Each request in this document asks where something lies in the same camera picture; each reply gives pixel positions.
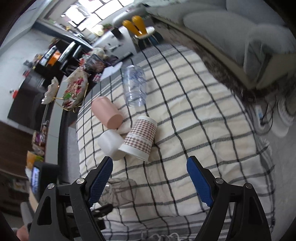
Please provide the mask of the person right hand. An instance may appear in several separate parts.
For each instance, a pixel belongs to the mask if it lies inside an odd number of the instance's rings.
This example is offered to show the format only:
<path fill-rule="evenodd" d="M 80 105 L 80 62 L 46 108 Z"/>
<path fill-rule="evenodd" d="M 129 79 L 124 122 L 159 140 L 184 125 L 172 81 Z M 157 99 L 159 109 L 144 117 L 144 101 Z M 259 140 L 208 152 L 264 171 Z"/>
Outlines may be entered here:
<path fill-rule="evenodd" d="M 20 241 L 29 240 L 29 233 L 27 231 L 27 228 L 24 225 L 16 231 L 16 236 Z"/>

